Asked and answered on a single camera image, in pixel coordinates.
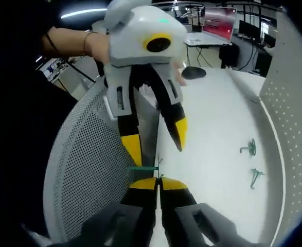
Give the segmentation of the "person's left hand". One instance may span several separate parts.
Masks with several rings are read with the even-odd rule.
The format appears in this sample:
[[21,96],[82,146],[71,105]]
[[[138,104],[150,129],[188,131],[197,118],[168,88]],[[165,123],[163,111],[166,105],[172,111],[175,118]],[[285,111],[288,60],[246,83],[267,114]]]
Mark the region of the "person's left hand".
[[[109,37],[106,34],[89,32],[85,39],[84,50],[88,56],[106,65],[110,62],[109,57]],[[179,72],[182,62],[173,60],[172,66],[175,68],[175,77],[181,86],[186,86],[186,82]]]

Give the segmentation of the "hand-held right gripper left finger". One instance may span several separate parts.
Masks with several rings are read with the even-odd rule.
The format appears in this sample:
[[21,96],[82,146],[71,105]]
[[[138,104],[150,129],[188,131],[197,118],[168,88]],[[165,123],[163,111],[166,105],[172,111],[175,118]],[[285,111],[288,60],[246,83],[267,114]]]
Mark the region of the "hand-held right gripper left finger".
[[134,182],[120,203],[90,217],[81,230],[81,246],[149,246],[155,226],[157,178]]

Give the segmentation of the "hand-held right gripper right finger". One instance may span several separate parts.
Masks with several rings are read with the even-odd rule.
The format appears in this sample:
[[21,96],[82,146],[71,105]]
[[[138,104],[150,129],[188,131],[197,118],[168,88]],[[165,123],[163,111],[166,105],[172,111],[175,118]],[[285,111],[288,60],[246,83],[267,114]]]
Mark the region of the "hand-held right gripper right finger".
[[170,246],[240,246],[235,225],[205,203],[197,203],[188,187],[159,179],[162,225]]

